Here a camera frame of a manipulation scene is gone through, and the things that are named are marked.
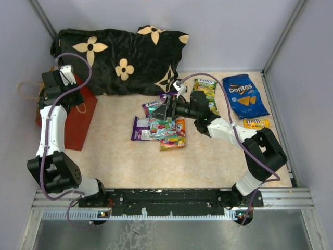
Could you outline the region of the orange Fox's fruits packet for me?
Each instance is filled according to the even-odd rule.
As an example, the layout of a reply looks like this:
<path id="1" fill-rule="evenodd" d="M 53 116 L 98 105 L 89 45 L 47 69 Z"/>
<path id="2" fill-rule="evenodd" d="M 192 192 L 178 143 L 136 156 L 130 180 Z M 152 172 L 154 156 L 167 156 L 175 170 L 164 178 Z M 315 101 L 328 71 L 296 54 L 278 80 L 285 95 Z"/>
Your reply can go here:
<path id="1" fill-rule="evenodd" d="M 186 146 L 186 122 L 185 119 L 177 119 L 175 122 L 175 134 L 160 141 L 160 151 L 181 149 Z"/>

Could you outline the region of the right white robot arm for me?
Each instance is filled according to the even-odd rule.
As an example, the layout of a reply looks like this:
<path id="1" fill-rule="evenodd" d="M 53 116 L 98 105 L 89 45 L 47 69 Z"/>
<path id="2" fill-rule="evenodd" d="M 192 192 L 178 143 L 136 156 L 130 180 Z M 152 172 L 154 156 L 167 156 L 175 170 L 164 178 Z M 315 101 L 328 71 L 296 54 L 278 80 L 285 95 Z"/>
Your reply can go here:
<path id="1" fill-rule="evenodd" d="M 243 150 L 248 169 L 232 187 L 233 202 L 238 206 L 246 205 L 251 193 L 287 163 L 287 156 L 271 129 L 247 129 L 226 121 L 210 110 L 203 91 L 192 92 L 188 102 L 183 96 L 168 96 L 151 116 L 159 120 L 194 119 L 199 133 L 225 140 Z"/>

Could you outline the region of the teal Fox's mint packet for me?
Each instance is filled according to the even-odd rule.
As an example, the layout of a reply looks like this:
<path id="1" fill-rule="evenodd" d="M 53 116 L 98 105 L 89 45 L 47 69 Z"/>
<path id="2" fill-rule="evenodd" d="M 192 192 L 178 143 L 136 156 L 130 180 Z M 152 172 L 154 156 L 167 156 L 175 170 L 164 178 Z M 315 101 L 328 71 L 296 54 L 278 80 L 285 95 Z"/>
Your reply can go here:
<path id="1" fill-rule="evenodd" d="M 150 117 L 149 125 L 151 140 L 163 140 L 168 137 L 176 136 L 176 122 L 171 118 L 164 121 Z"/>

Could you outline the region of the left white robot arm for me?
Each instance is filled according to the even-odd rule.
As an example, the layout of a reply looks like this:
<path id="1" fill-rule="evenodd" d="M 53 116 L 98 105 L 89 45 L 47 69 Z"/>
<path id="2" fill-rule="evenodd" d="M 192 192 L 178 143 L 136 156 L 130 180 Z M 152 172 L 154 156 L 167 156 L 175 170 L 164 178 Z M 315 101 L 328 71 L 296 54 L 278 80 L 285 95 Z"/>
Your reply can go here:
<path id="1" fill-rule="evenodd" d="M 90 206 L 107 203 L 108 193 L 98 179 L 86 178 L 65 152 L 65 123 L 73 106 L 83 103 L 83 85 L 76 81 L 71 65 L 42 74 L 44 88 L 38 101 L 41 137 L 36 156 L 28 160 L 27 169 L 44 196 L 56 201 L 77 194 Z"/>

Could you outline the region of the green Fox's candy packet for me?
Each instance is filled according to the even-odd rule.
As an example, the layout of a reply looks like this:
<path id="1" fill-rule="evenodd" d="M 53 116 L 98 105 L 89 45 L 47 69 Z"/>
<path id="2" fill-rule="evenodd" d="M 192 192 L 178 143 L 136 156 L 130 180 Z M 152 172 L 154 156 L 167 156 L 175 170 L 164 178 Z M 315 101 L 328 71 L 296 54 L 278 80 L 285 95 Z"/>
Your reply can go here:
<path id="1" fill-rule="evenodd" d="M 195 79 L 193 91 L 203 91 L 206 98 L 214 99 L 217 82 L 206 79 Z"/>

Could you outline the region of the blue Doritos chip bag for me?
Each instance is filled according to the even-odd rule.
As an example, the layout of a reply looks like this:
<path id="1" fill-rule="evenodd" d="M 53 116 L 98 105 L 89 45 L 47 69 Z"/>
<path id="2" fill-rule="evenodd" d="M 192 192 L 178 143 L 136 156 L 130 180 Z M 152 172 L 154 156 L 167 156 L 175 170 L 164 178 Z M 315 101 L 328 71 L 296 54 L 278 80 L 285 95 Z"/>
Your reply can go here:
<path id="1" fill-rule="evenodd" d="M 261 95 L 248 74 L 239 74 L 222 79 L 232 110 L 239 119 L 269 115 Z"/>

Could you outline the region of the red brown paper bag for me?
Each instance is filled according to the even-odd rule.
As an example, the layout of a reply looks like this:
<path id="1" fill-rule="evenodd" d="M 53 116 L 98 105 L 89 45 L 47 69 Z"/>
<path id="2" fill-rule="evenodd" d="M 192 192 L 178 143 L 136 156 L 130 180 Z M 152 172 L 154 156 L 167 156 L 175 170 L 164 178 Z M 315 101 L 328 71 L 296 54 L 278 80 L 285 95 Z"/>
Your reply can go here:
<path id="1" fill-rule="evenodd" d="M 39 87 L 38 96 L 29 96 L 23 90 L 24 87 Z M 21 82 L 17 85 L 18 94 L 24 98 L 38 102 L 44 94 L 44 83 L 31 81 Z M 71 108 L 65 124 L 65 148 L 81 151 L 93 118 L 97 105 L 97 98 L 88 87 L 80 89 L 84 102 Z"/>

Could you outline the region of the yellow M&M's packet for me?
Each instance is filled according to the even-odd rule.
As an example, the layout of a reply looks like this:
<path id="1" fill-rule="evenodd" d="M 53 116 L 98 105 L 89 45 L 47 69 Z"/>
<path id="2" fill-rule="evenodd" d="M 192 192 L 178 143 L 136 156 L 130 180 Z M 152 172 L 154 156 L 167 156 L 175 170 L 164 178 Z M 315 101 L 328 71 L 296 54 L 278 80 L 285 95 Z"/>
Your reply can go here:
<path id="1" fill-rule="evenodd" d="M 243 119 L 243 125 L 248 129 L 261 130 L 262 128 L 269 128 L 270 121 L 268 119 Z"/>

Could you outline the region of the purple candy packet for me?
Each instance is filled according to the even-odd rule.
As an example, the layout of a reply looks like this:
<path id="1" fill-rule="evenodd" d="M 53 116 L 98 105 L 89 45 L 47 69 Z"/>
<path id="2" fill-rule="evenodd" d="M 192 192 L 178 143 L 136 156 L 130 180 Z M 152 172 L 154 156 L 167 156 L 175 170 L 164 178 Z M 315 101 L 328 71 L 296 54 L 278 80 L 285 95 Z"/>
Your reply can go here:
<path id="1" fill-rule="evenodd" d="M 159 97 L 162 103 L 165 103 L 169 96 L 177 96 L 177 92 L 159 93 Z"/>
<path id="2" fill-rule="evenodd" d="M 153 102 L 142 104 L 142 108 L 144 110 L 146 118 L 150 117 L 150 114 L 155 111 L 157 108 L 159 108 L 162 105 L 161 100 L 156 100 Z"/>
<path id="3" fill-rule="evenodd" d="M 149 118 L 139 118 L 135 116 L 131 141 L 150 141 L 150 135 Z"/>

